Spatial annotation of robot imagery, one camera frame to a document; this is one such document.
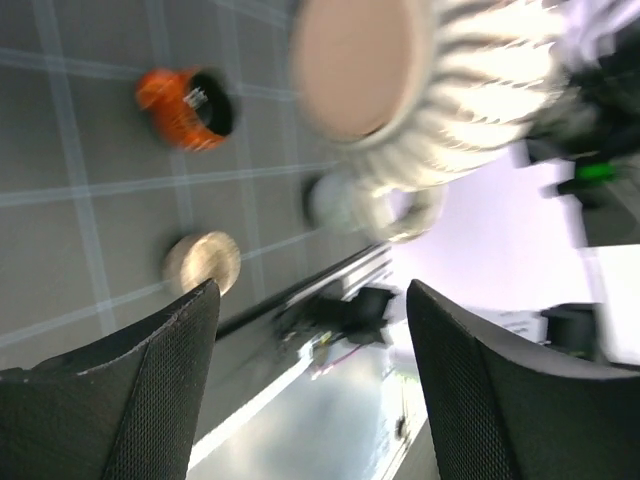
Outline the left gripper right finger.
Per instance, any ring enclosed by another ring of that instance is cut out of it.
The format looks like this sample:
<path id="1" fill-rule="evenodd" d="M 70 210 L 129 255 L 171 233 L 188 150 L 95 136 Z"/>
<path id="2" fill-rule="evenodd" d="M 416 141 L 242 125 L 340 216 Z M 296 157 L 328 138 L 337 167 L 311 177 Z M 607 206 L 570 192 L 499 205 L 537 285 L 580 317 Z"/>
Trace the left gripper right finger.
<path id="1" fill-rule="evenodd" d="M 635 479 L 639 375 L 531 342 L 421 281 L 406 308 L 443 479 Z"/>

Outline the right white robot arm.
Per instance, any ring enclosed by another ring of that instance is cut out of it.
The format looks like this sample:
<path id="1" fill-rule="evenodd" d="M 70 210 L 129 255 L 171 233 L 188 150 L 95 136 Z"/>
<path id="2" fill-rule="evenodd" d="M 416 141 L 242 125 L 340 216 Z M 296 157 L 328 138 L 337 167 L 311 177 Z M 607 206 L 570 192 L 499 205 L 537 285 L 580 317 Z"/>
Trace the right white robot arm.
<path id="1" fill-rule="evenodd" d="M 639 367 L 639 4 L 565 1 L 554 54 L 563 92 L 525 140 L 530 165 L 570 164 L 546 195 L 572 200 L 575 247 L 594 298 L 545 311 L 548 346 Z"/>

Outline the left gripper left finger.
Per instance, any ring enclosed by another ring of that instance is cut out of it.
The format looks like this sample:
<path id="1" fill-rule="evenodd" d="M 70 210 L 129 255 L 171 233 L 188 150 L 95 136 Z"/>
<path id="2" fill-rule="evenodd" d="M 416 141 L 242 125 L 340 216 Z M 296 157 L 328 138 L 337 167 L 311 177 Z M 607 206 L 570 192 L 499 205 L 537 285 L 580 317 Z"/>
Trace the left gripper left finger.
<path id="1" fill-rule="evenodd" d="M 209 280 L 98 341 L 2 371 L 2 478 L 185 478 L 219 310 Z"/>

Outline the grey speckled round mug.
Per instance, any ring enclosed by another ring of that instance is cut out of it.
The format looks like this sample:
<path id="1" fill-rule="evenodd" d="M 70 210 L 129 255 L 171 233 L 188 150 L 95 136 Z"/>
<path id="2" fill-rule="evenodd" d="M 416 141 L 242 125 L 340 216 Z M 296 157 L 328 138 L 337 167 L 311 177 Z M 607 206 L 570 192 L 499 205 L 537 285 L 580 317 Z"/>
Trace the grey speckled round mug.
<path id="1" fill-rule="evenodd" d="M 312 177 L 303 194 L 304 213 L 314 228 L 326 228 L 341 234 L 360 231 L 355 216 L 351 184 L 344 175 L 324 173 Z"/>

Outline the beige ribbed ceramic mug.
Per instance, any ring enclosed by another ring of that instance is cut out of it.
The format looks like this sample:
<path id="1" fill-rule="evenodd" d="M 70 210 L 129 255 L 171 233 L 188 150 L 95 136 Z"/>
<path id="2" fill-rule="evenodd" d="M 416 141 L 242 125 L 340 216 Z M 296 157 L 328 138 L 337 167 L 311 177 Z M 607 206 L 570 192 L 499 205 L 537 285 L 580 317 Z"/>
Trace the beige ribbed ceramic mug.
<path id="1" fill-rule="evenodd" d="M 302 1 L 289 43 L 302 114 L 351 184 L 358 232 L 405 243 L 451 182 L 522 139 L 560 94 L 556 1 Z"/>

